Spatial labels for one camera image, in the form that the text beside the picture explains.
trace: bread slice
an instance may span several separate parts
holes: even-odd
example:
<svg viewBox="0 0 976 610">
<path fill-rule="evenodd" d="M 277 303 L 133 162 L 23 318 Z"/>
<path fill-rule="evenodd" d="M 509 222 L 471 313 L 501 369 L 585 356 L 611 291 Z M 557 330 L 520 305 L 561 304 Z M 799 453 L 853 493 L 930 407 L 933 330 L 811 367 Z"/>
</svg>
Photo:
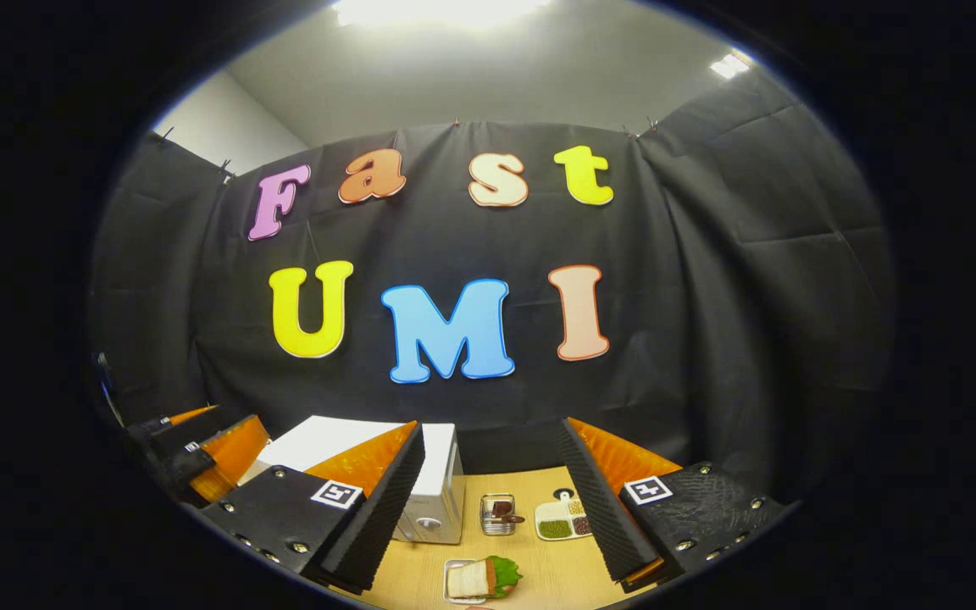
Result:
<svg viewBox="0 0 976 610">
<path fill-rule="evenodd" d="M 485 597 L 496 590 L 496 568 L 481 559 L 446 572 L 446 597 Z"/>
</svg>

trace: sandwich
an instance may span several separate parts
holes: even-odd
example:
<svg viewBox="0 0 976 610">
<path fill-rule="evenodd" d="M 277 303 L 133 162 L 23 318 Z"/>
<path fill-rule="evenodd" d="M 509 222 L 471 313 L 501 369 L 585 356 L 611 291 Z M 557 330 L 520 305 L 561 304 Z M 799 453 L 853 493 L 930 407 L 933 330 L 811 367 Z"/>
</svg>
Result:
<svg viewBox="0 0 976 610">
<path fill-rule="evenodd" d="M 507 597 L 522 574 L 510 559 L 490 555 L 446 572 L 446 597 Z"/>
</svg>

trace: microwave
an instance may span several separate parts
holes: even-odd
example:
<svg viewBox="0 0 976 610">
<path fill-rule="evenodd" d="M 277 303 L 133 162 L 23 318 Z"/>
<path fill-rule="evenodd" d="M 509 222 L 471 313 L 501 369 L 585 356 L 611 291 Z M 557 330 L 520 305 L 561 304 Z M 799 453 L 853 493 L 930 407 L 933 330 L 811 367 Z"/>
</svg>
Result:
<svg viewBox="0 0 976 610">
<path fill-rule="evenodd" d="M 266 445 L 239 483 L 271 466 L 305 471 L 402 424 L 311 416 Z M 422 424 L 424 464 L 392 538 L 418 543 L 462 540 L 465 476 L 454 424 Z"/>
</svg>

